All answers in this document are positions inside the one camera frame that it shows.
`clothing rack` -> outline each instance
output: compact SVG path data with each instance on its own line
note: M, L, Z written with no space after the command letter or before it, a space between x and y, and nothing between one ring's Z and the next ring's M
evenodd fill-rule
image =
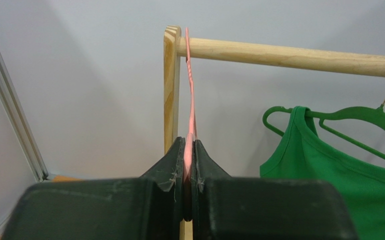
M187 55L181 28L164 31L164 152L178 136L180 60ZM385 78L385 56L190 38L192 58Z

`green shirt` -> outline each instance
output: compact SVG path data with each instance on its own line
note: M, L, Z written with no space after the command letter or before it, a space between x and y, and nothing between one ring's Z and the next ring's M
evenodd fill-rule
M293 109L274 154L260 166L262 178L319 179L342 195L363 240L385 240L385 168L334 149L317 136L306 107Z

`green velvet hanger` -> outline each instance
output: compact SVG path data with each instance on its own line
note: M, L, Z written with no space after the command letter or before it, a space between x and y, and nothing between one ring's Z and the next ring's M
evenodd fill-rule
M362 121L374 124L385 131L384 105L385 105L385 101L382 103L382 105L380 105L380 107L376 109L365 107L365 106L353 106L353 107L344 108L342 110L339 110L333 113L306 111L305 116L319 119L318 124L322 129L325 129L330 133L342 139L345 139L346 141L385 160L385 154L381 153L380 151L374 148L371 148L365 145L364 143L361 143L343 133L340 133L334 130L333 128L328 127L327 125L324 125L324 120L356 119L356 120L362 120ZM263 117L262 117L263 124L274 133L280 136L283 136L284 132L282 132L280 129L268 123L268 116L274 112L292 113L292 110L293 110L292 108L286 109L282 106L271 107L263 114Z

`horizontal wooden bar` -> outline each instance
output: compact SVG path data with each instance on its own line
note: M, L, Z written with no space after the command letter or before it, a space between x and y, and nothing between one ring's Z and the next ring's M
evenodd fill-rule
M385 77L385 56L190 38L192 58ZM185 38L176 52L187 55Z

